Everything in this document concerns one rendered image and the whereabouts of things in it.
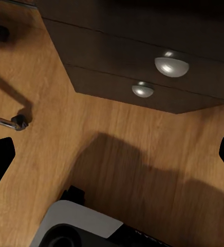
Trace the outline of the swivel chair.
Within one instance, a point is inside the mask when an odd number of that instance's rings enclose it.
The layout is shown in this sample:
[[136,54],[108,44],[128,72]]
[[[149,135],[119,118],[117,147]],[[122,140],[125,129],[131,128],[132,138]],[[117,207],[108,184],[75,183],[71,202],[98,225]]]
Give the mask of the swivel chair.
[[[0,25],[0,41],[6,42],[8,38],[9,30],[4,26]],[[0,118],[0,125],[12,128],[17,131],[24,130],[28,126],[28,121],[24,115],[18,115],[11,118],[11,120],[6,120]]]

